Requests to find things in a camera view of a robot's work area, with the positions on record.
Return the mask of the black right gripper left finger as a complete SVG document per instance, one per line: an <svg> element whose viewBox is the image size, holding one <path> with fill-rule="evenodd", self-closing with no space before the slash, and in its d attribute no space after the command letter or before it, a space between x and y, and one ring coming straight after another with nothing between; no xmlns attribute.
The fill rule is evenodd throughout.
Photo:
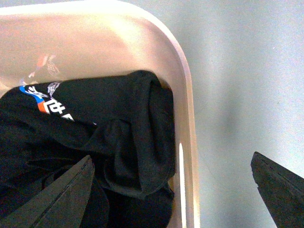
<svg viewBox="0 0 304 228"><path fill-rule="evenodd" d="M0 221L2 228L78 228L90 198L95 168L84 157L22 207Z"/></svg>

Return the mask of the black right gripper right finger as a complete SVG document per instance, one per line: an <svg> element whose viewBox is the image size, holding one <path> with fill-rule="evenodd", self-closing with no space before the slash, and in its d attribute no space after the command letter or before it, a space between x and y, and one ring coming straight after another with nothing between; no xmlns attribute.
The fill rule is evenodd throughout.
<svg viewBox="0 0 304 228"><path fill-rule="evenodd" d="M257 189L278 228L304 226L304 179L259 152L251 169Z"/></svg>

